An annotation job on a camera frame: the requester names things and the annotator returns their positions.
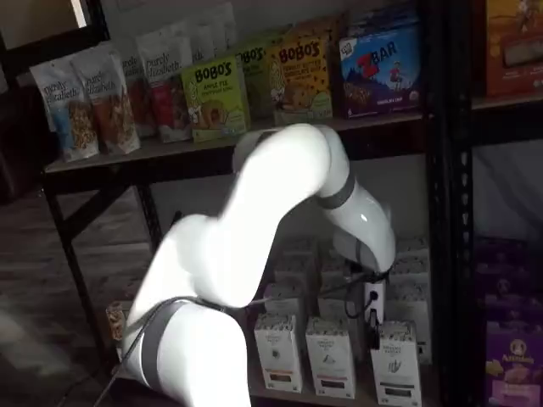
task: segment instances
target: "floor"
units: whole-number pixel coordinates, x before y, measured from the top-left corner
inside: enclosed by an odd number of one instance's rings
[[[87,196],[62,197],[64,215]],[[72,382],[97,369],[92,337],[45,198],[32,192],[0,207],[0,225],[0,404],[55,406]],[[134,192],[74,245],[107,329],[105,307],[136,292],[151,259]],[[92,400],[100,386],[86,383],[66,405]]]

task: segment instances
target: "white wall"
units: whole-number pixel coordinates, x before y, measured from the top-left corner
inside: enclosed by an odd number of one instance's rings
[[[535,240],[543,231],[543,142],[475,148],[476,233]]]
[[[360,182],[382,204],[389,205],[395,232],[400,237],[419,236],[428,228],[425,164],[423,156],[356,161],[352,168]],[[152,187],[160,224],[166,231],[176,210],[185,215],[216,215],[222,208],[233,176],[163,182]],[[321,210],[306,201],[282,221],[278,236],[296,233],[330,237],[331,226]]]
[[[233,0],[240,36],[346,9],[355,0]],[[375,3],[381,0],[366,0]],[[224,0],[102,0],[109,34],[137,36],[185,19]]]

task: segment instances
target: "shelf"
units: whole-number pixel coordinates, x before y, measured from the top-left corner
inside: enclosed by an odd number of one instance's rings
[[[526,142],[543,138],[543,93],[472,101],[472,145]]]
[[[424,153],[422,118],[418,112],[406,112],[353,120],[333,118],[319,124],[336,130],[349,158],[358,160]],[[278,128],[264,121],[251,129],[269,130]],[[97,155],[69,163],[57,160],[44,169],[43,182],[50,191],[60,194],[231,174],[232,153],[240,138],[166,144],[144,140],[140,149],[127,155]]]
[[[313,387],[313,379],[309,366],[304,368],[304,386],[302,393],[280,392],[270,390],[264,386],[262,371],[258,355],[249,359],[249,392],[251,396],[265,399],[280,399],[298,403],[329,405],[333,407],[377,407],[373,373],[368,365],[357,369],[356,397],[355,399],[338,399],[326,396],[317,396]],[[437,373],[430,366],[422,366],[421,382],[423,387],[423,407],[438,407],[439,394]]]

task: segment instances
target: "white robotic arm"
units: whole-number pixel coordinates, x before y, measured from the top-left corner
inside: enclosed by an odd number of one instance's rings
[[[190,215],[166,234],[128,317],[124,353],[149,312],[169,298],[201,298],[230,308],[249,304],[279,221],[312,195],[346,236],[370,249],[377,272],[392,265],[389,219],[350,173],[333,130],[292,125],[254,146],[242,159],[220,216]],[[381,321],[383,309],[376,308]],[[244,335],[234,319],[178,302],[156,315],[126,366],[140,382],[190,407],[215,406],[224,398],[229,405],[250,406],[246,358]]]

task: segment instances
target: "purple box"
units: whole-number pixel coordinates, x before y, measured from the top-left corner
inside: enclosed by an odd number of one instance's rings
[[[485,405],[541,406],[543,332],[488,322],[485,360]]]

